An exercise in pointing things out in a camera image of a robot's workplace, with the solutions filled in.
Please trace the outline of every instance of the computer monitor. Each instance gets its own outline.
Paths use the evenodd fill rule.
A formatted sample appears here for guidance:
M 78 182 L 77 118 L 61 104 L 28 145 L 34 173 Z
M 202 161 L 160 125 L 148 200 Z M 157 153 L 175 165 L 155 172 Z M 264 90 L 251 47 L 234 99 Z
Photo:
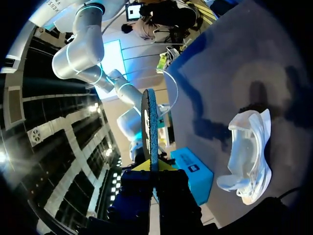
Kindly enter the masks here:
M 137 21 L 141 15 L 139 13 L 140 8 L 144 3 L 131 3 L 126 5 L 126 19 L 127 21 Z

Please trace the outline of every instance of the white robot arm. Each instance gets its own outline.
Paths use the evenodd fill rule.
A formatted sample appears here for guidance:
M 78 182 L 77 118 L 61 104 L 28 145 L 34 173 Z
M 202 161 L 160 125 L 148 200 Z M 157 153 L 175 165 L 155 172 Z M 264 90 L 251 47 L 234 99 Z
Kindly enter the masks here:
M 105 74 L 98 64 L 103 60 L 104 47 L 101 32 L 105 7 L 98 2 L 84 4 L 77 10 L 73 21 L 74 40 L 53 57 L 52 68 L 60 79 L 76 78 L 117 96 L 130 106 L 130 110 L 117 119 L 122 133 L 131 142 L 130 158 L 134 162 L 135 150 L 142 147 L 141 99 L 142 93 L 117 70 Z

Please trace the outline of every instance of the blue box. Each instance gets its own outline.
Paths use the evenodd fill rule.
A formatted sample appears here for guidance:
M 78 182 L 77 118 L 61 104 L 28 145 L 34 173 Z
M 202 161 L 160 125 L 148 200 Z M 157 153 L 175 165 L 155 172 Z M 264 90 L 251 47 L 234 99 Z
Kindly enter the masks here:
M 198 206 L 209 199 L 214 174 L 187 147 L 171 152 L 176 169 L 183 169 L 189 178 L 189 188 Z

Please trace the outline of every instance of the gray table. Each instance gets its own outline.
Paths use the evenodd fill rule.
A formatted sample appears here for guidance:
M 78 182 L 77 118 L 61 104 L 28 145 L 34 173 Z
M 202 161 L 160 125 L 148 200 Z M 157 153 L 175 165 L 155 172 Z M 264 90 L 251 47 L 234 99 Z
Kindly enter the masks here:
M 313 90 L 301 57 L 279 22 L 265 8 L 244 1 L 214 23 L 168 68 L 179 98 L 172 109 L 177 148 L 187 146 L 215 174 L 208 206 L 225 226 L 268 196 L 300 186 L 312 153 Z M 176 96 L 166 77 L 170 103 Z M 266 158 L 271 183 L 259 201 L 242 203 L 217 187 L 228 174 L 228 124 L 238 110 L 262 102 L 270 109 Z M 290 205 L 295 194 L 284 199 Z

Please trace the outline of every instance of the person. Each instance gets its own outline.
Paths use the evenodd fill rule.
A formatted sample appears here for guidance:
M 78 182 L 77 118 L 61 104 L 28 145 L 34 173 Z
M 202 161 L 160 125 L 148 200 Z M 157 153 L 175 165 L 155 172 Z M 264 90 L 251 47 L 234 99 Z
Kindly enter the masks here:
M 145 18 L 149 18 L 152 23 L 170 27 L 178 26 L 180 29 L 193 27 L 197 20 L 194 10 L 189 7 L 179 8 L 177 3 L 172 0 L 142 6 L 139 13 Z
M 144 40 L 151 40 L 155 38 L 154 31 L 161 25 L 150 22 L 150 18 L 142 17 L 136 23 L 125 23 L 121 29 L 124 33 L 134 31 L 139 37 Z

